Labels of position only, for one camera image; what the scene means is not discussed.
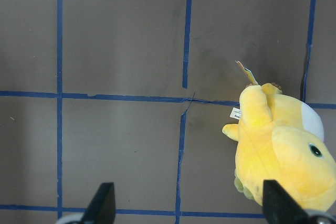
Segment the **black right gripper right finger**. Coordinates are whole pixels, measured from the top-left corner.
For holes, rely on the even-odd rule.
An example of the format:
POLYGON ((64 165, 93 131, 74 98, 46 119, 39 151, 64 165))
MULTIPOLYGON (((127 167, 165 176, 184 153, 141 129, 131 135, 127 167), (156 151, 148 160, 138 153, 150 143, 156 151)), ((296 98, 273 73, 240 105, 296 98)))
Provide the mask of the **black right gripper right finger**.
POLYGON ((268 223, 308 223, 308 214, 276 180, 264 180, 262 209, 268 223))

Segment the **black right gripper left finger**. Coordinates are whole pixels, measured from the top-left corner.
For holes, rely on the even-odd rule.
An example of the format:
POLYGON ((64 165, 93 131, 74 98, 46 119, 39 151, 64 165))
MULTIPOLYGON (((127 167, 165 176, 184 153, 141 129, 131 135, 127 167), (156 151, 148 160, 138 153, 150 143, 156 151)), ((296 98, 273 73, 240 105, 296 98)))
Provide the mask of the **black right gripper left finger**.
POLYGON ((102 183, 81 218, 81 223, 114 223, 115 203, 114 183, 102 183))

